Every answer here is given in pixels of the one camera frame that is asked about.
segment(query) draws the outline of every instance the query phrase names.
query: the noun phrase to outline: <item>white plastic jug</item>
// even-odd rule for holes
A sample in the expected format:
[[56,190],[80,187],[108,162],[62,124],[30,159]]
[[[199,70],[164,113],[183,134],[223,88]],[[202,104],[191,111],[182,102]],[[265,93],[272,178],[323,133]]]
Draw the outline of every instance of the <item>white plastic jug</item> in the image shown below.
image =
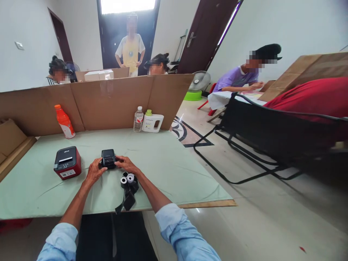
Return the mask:
[[144,120],[142,123],[142,130],[145,132],[154,132],[157,133],[160,131],[162,122],[163,122],[163,115],[160,114],[152,114],[152,110],[148,109],[144,115]]

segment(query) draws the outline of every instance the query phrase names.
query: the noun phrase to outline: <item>hand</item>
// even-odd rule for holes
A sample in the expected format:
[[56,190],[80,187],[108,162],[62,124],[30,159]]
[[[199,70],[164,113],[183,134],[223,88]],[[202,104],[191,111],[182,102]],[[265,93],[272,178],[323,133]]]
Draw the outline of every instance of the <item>hand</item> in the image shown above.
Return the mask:
[[99,169],[99,163],[102,160],[102,158],[95,159],[90,167],[88,168],[88,173],[86,177],[86,182],[92,186],[97,180],[101,177],[101,175],[108,169],[107,167],[104,167],[102,169]]
[[260,89],[260,88],[263,87],[263,85],[264,85],[263,82],[254,83],[253,85],[251,85],[251,86],[248,87],[248,91],[254,91],[254,90],[256,90],[256,89]]
[[140,169],[138,169],[128,157],[116,155],[116,159],[118,159],[118,161],[115,162],[117,167],[124,169],[128,173],[133,173],[134,175],[141,173]]

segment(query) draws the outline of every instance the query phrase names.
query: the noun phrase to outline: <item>label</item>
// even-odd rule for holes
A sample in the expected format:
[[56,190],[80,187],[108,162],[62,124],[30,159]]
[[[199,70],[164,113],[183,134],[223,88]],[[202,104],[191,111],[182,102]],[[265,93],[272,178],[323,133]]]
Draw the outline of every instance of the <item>label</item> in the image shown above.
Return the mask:
[[65,177],[68,177],[68,176],[71,176],[71,175],[74,175],[76,174],[75,170],[68,170],[68,171],[65,171],[65,172],[62,172],[60,173],[60,175],[65,178]]
[[73,138],[75,136],[75,132],[71,124],[68,124],[68,126],[60,124],[60,126],[66,138]]
[[141,123],[143,119],[144,119],[144,117],[136,117],[136,116],[134,116],[134,122],[136,122],[136,123]]

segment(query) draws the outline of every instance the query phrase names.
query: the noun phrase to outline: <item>door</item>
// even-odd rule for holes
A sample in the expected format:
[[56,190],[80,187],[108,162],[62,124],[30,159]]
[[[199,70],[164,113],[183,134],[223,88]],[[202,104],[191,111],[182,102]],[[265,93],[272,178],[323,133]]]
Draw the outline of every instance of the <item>door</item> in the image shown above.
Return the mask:
[[178,73],[191,74],[208,69],[239,5],[239,0],[200,0]]
[[97,6],[103,68],[110,69],[120,67],[116,61],[115,53],[123,37],[127,35],[127,17],[131,13],[136,13],[137,33],[140,34],[145,46],[145,55],[142,64],[138,67],[138,75],[147,75],[144,64],[151,59],[160,0],[155,0],[153,9],[136,11],[135,8],[135,11],[128,10],[128,12],[124,13],[102,14],[101,0],[97,0]]
[[66,37],[65,28],[62,20],[58,18],[50,9],[48,9],[51,15],[55,35],[57,36],[57,40],[59,43],[59,47],[61,49],[61,53],[63,56],[63,60],[65,62],[72,62],[73,57],[71,56],[68,38]]

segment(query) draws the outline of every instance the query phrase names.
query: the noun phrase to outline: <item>small table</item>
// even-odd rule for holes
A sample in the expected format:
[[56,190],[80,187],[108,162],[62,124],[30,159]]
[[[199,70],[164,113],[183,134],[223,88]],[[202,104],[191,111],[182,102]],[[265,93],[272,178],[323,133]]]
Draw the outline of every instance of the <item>small table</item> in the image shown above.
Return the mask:
[[[62,181],[53,171],[58,150],[76,146],[82,173]],[[62,216],[85,180],[88,167],[104,149],[128,156],[172,202],[183,208],[236,206],[232,197],[169,131],[132,129],[41,137],[0,183],[0,219]],[[93,185],[84,214],[113,212],[123,199],[121,169],[107,170]],[[140,187],[131,210],[150,210]]]
[[[259,105],[265,105],[266,102],[265,101],[260,101],[258,100],[258,98],[262,95],[260,92],[258,91],[253,91],[253,92],[242,92],[242,95],[244,95],[245,97],[247,97],[249,100],[259,104]],[[216,110],[216,109],[220,109],[225,107],[229,100],[231,99],[231,95],[232,92],[229,91],[224,91],[224,92],[213,92],[211,94],[208,95],[208,101],[209,101],[209,106],[212,110]],[[236,96],[235,97],[236,100],[239,100],[241,102],[245,102],[248,103],[246,100],[244,100],[241,97]],[[211,122],[214,119],[216,119],[217,117],[219,117],[219,115],[221,113],[223,113],[225,111],[222,110],[220,113],[218,113],[217,115],[215,115],[214,117],[212,117],[211,119],[209,119],[207,122]]]

